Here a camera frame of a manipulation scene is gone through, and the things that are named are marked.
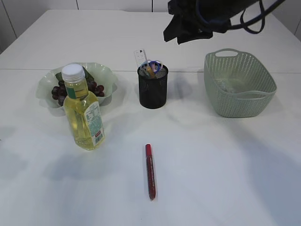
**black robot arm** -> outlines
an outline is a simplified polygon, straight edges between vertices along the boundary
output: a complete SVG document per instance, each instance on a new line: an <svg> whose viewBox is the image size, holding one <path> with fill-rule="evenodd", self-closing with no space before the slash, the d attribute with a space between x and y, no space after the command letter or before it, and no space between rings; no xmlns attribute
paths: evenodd
<svg viewBox="0 0 301 226"><path fill-rule="evenodd" d="M228 30L241 28L257 34L264 28L265 16L284 1L277 0L265 10L262 0L171 0L168 3L168 12L174 17L164 30L164 40L177 38L178 43L181 44L196 39L209 39L213 36L213 32L225 33ZM256 2L260 4L261 14L244 22L246 8ZM232 25L230 19L242 11L240 24ZM259 31L248 28L260 20L262 26Z"/></svg>

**green basket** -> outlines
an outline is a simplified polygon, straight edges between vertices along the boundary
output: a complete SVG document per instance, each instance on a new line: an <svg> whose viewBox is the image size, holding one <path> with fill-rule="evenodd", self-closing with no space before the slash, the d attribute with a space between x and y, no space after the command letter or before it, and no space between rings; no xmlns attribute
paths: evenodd
<svg viewBox="0 0 301 226"><path fill-rule="evenodd" d="M237 55L216 55L223 51ZM277 89L272 76L256 57L230 48L206 55L204 80L213 108L228 118L259 115Z"/></svg>

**grape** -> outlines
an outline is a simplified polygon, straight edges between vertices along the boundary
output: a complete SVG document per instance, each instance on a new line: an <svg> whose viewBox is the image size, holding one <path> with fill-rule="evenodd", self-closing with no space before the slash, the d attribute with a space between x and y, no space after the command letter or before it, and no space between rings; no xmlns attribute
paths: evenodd
<svg viewBox="0 0 301 226"><path fill-rule="evenodd" d="M66 98L66 97L64 97L64 96L59 96L59 97L58 97L58 104L59 104L60 106L63 106L63 105L64 105L64 100L65 100L65 98Z"/></svg>
<svg viewBox="0 0 301 226"><path fill-rule="evenodd" d="M94 89L94 94L95 94L96 96L100 94L100 90L99 90L98 87L95 87L95 89Z"/></svg>
<svg viewBox="0 0 301 226"><path fill-rule="evenodd" d="M103 85L99 85L99 86L97 86L98 88L99 88L99 90L101 91L101 92L103 92L104 91L104 87L103 87Z"/></svg>
<svg viewBox="0 0 301 226"><path fill-rule="evenodd" d="M58 95L60 96L67 96L67 91L66 88L63 88L62 86L60 87L60 90L58 91Z"/></svg>
<svg viewBox="0 0 301 226"><path fill-rule="evenodd" d="M52 94L52 98L53 98L54 100L57 100L57 99L58 99L58 95L57 95L57 94Z"/></svg>
<svg viewBox="0 0 301 226"><path fill-rule="evenodd" d="M91 91L91 92L93 92L94 89L95 89L94 86L93 86L93 84L89 82L89 83L87 83L87 85L88 85L88 90Z"/></svg>
<svg viewBox="0 0 301 226"><path fill-rule="evenodd" d="M98 97L104 97L104 92L100 92L100 94L98 94Z"/></svg>
<svg viewBox="0 0 301 226"><path fill-rule="evenodd" d="M96 88L97 83L96 83L95 81L93 81L93 82L91 82L91 83L92 83L92 85L94 86L94 88Z"/></svg>
<svg viewBox="0 0 301 226"><path fill-rule="evenodd" d="M51 94L52 95L58 95L59 90L60 90L60 88L58 86L54 86L52 91L51 91Z"/></svg>

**basket handle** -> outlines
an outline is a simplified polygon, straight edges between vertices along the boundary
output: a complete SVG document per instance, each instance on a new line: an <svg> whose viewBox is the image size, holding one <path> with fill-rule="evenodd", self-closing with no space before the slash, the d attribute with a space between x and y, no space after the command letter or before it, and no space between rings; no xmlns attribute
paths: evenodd
<svg viewBox="0 0 301 226"><path fill-rule="evenodd" d="M252 95L252 94L257 94L257 95L261 95L262 97L259 98L252 98L252 100L260 100L260 99L264 99L265 97L271 96L274 94L274 92L272 93L267 93L267 92L262 92L262 91L247 91L247 92L242 92L242 93L238 93L237 94L237 100L244 100L244 99L248 99L248 98L242 98L244 95Z"/></svg>
<svg viewBox="0 0 301 226"><path fill-rule="evenodd" d="M217 53L220 53L220 52L226 52L226 51L228 51L228 52L235 52L235 53L237 53L237 55L239 55L239 54L242 53L242 52L240 52L240 51L238 51L238 50L236 50L236 49L233 49L233 48L223 48L223 49L220 49L220 50L214 52L213 54L214 54L216 57L221 57L221 56L217 56L216 54L217 54Z"/></svg>

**pen holder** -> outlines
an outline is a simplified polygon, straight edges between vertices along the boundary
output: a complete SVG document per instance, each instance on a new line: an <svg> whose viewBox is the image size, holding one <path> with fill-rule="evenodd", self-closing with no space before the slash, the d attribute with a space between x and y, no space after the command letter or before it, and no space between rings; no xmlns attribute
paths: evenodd
<svg viewBox="0 0 301 226"><path fill-rule="evenodd" d="M146 64L137 70L139 78L140 104L149 109L157 109L166 103L168 68L163 65L162 69L151 79L146 71Z"/></svg>

